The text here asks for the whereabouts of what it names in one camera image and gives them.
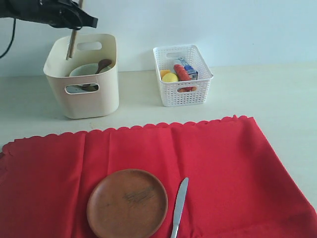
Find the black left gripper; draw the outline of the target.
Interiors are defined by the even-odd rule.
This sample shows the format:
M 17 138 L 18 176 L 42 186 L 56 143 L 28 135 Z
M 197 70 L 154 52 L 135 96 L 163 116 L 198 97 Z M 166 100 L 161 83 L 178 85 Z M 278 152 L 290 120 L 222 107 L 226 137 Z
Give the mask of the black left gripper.
M 2 0 L 0 16 L 68 29 L 97 28 L 99 20 L 72 0 Z

